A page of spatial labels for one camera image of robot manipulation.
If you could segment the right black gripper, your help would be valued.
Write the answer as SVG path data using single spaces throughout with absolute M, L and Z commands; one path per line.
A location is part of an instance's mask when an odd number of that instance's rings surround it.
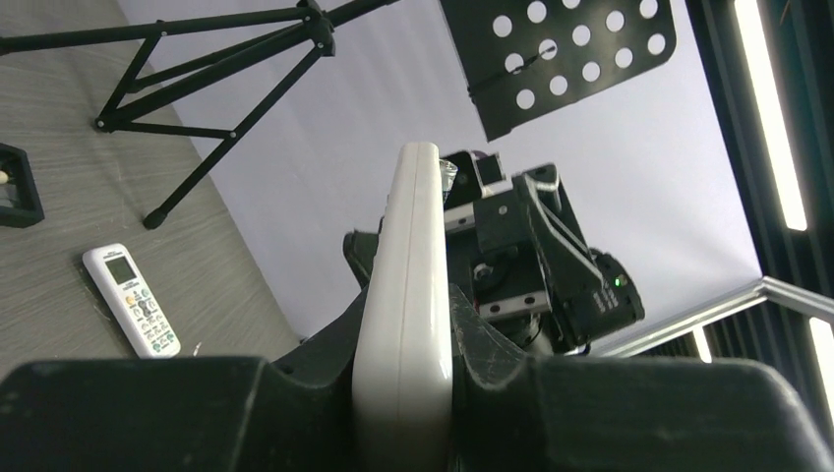
M 602 337 L 603 256 L 587 246 L 556 165 L 506 177 L 502 188 L 516 207 L 497 232 L 446 236 L 449 282 L 518 346 Z

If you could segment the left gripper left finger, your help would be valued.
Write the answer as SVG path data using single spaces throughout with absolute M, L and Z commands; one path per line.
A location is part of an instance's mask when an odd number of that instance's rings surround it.
M 32 362 L 1 384 L 5 471 L 355 471 L 357 296 L 276 361 Z

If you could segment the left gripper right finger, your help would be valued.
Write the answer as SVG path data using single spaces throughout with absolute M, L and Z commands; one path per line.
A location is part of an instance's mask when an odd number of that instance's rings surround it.
M 531 356 L 451 285 L 453 471 L 829 471 L 796 391 L 747 360 Z

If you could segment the AAA battery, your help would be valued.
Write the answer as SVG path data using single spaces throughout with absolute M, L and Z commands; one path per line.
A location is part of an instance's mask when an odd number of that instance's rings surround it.
M 446 202 L 453 187 L 458 172 L 458 167 L 453 162 L 444 158 L 441 158 L 439 160 L 439 166 L 441 173 L 443 201 Z

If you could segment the white remote with black window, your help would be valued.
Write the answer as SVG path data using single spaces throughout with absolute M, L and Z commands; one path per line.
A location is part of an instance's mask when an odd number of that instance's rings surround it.
M 352 374 L 367 471 L 443 471 L 452 350 L 439 150 L 403 146 L 387 196 Z

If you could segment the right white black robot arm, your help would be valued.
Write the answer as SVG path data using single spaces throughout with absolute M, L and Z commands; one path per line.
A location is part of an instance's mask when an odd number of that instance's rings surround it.
M 643 320 L 627 270 L 586 242 L 554 164 L 506 175 L 495 153 L 461 150 L 439 169 L 397 162 L 393 193 L 414 212 L 444 192 L 447 281 L 518 347 L 587 354 L 594 341 Z

